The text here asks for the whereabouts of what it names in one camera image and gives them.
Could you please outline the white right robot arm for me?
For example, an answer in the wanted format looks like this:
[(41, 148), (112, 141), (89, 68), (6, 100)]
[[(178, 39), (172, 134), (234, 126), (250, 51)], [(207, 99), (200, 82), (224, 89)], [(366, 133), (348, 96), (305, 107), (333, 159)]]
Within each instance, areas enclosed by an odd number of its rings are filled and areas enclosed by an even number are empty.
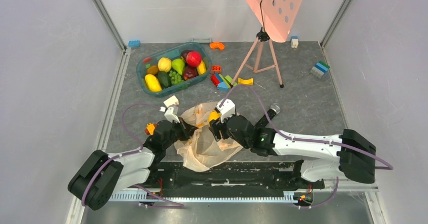
[(267, 127), (266, 116), (253, 125), (242, 115), (221, 119), (212, 113), (208, 118), (209, 130), (216, 141), (231, 138), (252, 153), (270, 155), (295, 155), (302, 159), (294, 163), (292, 183), (304, 188), (309, 183), (334, 177), (373, 184), (375, 182), (376, 147), (354, 130), (331, 136), (292, 135), (277, 133)]

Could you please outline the orange fake fruit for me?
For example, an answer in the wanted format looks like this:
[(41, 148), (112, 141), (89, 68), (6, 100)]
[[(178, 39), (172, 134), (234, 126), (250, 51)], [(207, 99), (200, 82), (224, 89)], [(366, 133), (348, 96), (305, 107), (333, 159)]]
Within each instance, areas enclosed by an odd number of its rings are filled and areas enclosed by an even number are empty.
[(210, 114), (209, 114), (209, 117), (208, 117), (208, 122), (209, 123), (211, 123), (211, 122), (216, 122), (220, 117), (221, 117), (221, 113), (220, 112), (217, 112), (216, 110), (213, 110)]

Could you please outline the dark red fake apple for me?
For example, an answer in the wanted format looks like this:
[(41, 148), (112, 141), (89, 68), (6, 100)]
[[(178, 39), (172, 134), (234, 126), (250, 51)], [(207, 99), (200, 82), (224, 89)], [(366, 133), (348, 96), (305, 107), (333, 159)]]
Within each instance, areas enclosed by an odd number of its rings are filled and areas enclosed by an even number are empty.
[(198, 76), (198, 73), (197, 73), (197, 70), (196, 70), (196, 68), (195, 68), (195, 67), (192, 67), (192, 66), (186, 66), (186, 67), (183, 69), (182, 77), (183, 77), (183, 79), (184, 79), (185, 81), (187, 81), (187, 80), (189, 80), (189, 79), (192, 79), (192, 78), (195, 78), (195, 77), (197, 77), (197, 76)]

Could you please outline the translucent banana print plastic bag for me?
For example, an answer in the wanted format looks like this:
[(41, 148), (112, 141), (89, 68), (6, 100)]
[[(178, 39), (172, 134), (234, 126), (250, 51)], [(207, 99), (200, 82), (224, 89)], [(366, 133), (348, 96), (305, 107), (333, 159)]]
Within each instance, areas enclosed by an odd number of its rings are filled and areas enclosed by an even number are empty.
[(216, 141), (209, 130), (208, 118), (216, 102), (205, 102), (189, 108), (181, 114), (183, 120), (196, 126), (194, 134), (187, 141), (176, 141), (177, 154), (183, 157), (183, 166), (195, 172), (205, 172), (222, 164), (243, 147), (231, 138)]

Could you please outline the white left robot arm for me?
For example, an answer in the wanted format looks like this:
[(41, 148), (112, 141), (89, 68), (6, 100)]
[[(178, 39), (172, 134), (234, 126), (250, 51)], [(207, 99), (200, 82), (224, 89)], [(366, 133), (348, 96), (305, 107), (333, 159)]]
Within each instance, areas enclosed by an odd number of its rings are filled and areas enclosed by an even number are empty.
[(67, 189), (83, 206), (98, 210), (125, 188), (137, 184), (153, 187), (158, 183), (156, 166), (166, 150), (177, 141), (189, 140), (196, 130), (182, 118), (177, 123), (162, 120), (134, 150), (112, 154), (96, 150), (71, 178)]

